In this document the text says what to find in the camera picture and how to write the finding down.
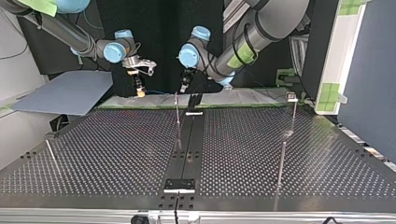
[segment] vertical metal pole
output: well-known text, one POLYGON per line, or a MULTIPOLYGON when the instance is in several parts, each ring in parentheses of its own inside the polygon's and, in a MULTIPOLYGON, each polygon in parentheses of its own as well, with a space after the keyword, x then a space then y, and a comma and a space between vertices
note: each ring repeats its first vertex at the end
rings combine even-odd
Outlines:
POLYGON ((50 156, 52 157, 53 161, 55 162, 56 169, 60 176, 62 176, 61 169, 59 168, 58 162, 56 161, 55 154, 53 153, 52 146, 50 145, 50 140, 46 139, 46 144, 49 149, 50 156))
POLYGON ((178 112, 178 95, 175 92, 175 106, 176 106, 176 116, 177 116, 177 127, 180 129, 180 114, 178 112))
POLYGON ((280 187, 282 185, 282 174, 283 174, 283 164, 285 162, 285 154, 286 154, 286 142, 283 142, 282 150, 280 153, 279 175, 277 177, 277 186, 278 187, 280 187))
POLYGON ((295 103, 294 103, 294 110, 293 110, 293 121, 296 119, 297 103, 298 103, 298 102, 295 102, 295 103))

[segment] white wall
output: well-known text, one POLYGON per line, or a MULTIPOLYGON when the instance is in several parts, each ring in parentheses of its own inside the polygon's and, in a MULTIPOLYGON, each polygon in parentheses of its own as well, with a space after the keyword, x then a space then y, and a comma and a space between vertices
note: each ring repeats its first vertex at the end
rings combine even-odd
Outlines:
MULTIPOLYGON (((20 28, 16 17, 7 15, 20 28)), ((0 30, 0 58, 17 54, 24 49, 24 38, 1 15, 0 30)), ((44 83, 29 49, 21 56, 0 60, 0 102, 36 89, 44 83)))
MULTIPOLYGON (((17 19, 7 15, 20 28, 17 19)), ((21 52, 25 45, 24 38, 0 15, 0 58, 21 52)), ((5 107, 44 84, 30 50, 0 60, 0 170, 39 145, 50 132, 49 122, 55 115, 17 112, 5 107)))

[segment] black cable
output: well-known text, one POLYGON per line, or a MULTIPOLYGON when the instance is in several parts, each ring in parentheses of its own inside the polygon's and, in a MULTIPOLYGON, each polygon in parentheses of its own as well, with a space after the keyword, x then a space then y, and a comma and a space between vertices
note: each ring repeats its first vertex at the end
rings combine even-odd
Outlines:
POLYGON ((26 43, 26 45, 25 45, 23 51, 21 51, 21 52, 19 52, 19 53, 17 53, 17 54, 11 55, 11 56, 7 56, 7 57, 4 57, 4 58, 0 58, 0 60, 5 60, 5 59, 11 59, 11 58, 18 57, 18 56, 22 55, 24 52, 26 52, 27 48, 28 48, 28 45, 27 45, 27 43, 26 43))
POLYGON ((337 222, 334 217, 328 217, 326 220, 324 220, 323 224, 328 224, 330 221, 333 221, 335 224, 342 224, 341 222, 337 222))
POLYGON ((296 73, 296 76, 300 79, 301 86, 303 87, 303 89, 304 89, 306 95, 308 96, 309 100, 312 102, 313 105, 317 105, 315 103, 315 101, 312 99, 312 97, 309 95, 308 91, 306 90, 305 85, 304 85, 303 80, 301 79, 300 75, 298 73, 296 73))
POLYGON ((78 23, 79 16, 81 16, 81 12, 77 14, 76 21, 75 21, 75 25, 77 25, 77 23, 78 23))
POLYGON ((92 58, 86 58, 86 59, 88 59, 88 60, 90 60, 92 63, 95 63, 95 64, 96 64, 96 66, 97 66, 97 67, 96 67, 96 70, 99 70, 98 68, 102 68, 104 71, 109 72, 108 69, 105 69, 102 65, 99 64, 99 62, 95 61, 94 59, 92 59, 92 58))
POLYGON ((244 60, 242 60, 242 58, 239 56, 238 51, 236 50, 236 45, 235 45, 235 39, 236 39, 236 31, 238 30, 238 27, 242 21, 242 19, 245 18, 245 16, 247 15, 247 13, 245 13, 242 18, 236 23, 235 27, 233 28, 233 54, 235 54, 235 57, 238 59, 238 61, 243 64, 244 66, 248 66, 248 65, 252 65, 256 62, 257 58, 258 58, 258 54, 256 52, 256 50, 253 48, 253 45, 250 42, 250 39, 248 37, 248 27, 250 25, 250 23, 246 23, 245 27, 244 27, 244 38, 245 41, 247 42, 248 47, 250 48, 250 50, 253 52, 254 56, 253 56, 253 62, 251 63, 245 63, 244 60))
POLYGON ((177 204, 178 204, 178 195, 176 199, 176 206, 175 206, 175 223, 178 224, 178 215, 177 215, 177 204))

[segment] gray surface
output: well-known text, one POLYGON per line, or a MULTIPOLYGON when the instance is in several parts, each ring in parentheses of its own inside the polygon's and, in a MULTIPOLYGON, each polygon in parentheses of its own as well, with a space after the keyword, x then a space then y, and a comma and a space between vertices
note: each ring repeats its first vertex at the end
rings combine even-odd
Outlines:
POLYGON ((367 4, 339 120, 396 162, 396 1, 367 4))
POLYGON ((95 112, 51 143, 56 161, 3 171, 0 207, 158 209, 176 139, 175 111, 95 112))
POLYGON ((189 196, 194 209, 396 213, 396 174, 385 164, 321 116, 299 109, 293 125, 288 139, 292 107, 206 110, 192 131, 204 142, 189 148, 202 159, 187 163, 183 175, 199 179, 189 196), (203 136, 194 132, 202 128, 203 136))
POLYGON ((111 87, 111 73, 66 72, 18 101, 12 109, 51 114, 86 115, 111 87))

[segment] metal rod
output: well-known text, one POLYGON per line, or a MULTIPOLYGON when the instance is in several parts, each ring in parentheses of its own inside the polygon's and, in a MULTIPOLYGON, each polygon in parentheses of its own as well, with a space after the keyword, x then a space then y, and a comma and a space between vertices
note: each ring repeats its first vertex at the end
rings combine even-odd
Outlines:
POLYGON ((280 187, 282 185, 282 174, 283 174, 283 164, 285 162, 285 154, 286 154, 286 142, 282 143, 282 151, 280 153, 280 164, 279 164, 279 175, 277 177, 277 186, 280 187))
POLYGON ((177 127, 180 129, 180 114, 178 112, 178 95, 177 95, 177 92, 175 92, 175 105, 176 105, 177 127))
POLYGON ((294 110, 293 110, 293 122, 294 122, 294 120, 296 119, 297 103, 298 103, 298 102, 295 102, 295 103, 294 103, 294 110))
POLYGON ((56 161, 55 154, 53 154, 52 147, 50 145, 50 140, 46 139, 46 144, 47 144, 47 147, 49 149, 49 153, 50 153, 52 159, 56 161))

